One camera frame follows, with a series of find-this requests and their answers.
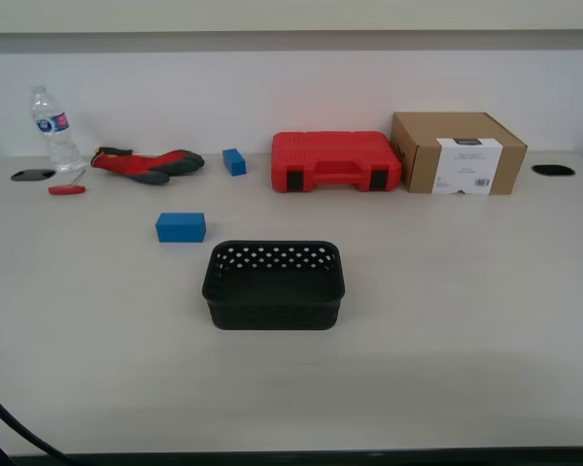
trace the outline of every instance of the bottle label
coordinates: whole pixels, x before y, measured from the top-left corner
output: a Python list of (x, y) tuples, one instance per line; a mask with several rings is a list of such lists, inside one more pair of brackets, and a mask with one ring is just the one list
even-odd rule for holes
[(53, 116), (50, 119), (41, 118), (37, 120), (37, 126), (42, 133), (59, 133), (69, 127), (69, 121), (65, 114)]

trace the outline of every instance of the black basket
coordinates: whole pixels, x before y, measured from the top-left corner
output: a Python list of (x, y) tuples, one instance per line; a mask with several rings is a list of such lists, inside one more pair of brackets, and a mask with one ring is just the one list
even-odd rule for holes
[(325, 241), (227, 241), (203, 284), (223, 330), (327, 330), (345, 292), (339, 250)]

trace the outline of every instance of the cardboard box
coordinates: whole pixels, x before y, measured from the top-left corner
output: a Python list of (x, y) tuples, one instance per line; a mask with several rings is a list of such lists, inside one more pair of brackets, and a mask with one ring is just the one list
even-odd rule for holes
[(510, 194), (527, 152), (484, 113), (396, 112), (391, 142), (410, 192)]

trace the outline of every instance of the red and black glove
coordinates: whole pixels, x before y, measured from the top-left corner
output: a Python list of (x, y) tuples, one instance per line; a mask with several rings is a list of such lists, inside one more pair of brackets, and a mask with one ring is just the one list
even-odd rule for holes
[(195, 172), (205, 162), (189, 150), (171, 150), (158, 157), (134, 155), (133, 150), (99, 148), (90, 166), (121, 173), (132, 180), (146, 184), (165, 184), (169, 177)]

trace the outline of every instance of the white label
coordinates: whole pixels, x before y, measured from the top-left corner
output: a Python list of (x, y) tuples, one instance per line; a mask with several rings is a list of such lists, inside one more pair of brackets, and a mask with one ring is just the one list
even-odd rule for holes
[(442, 139), (432, 193), (490, 194), (503, 146), (495, 139)]

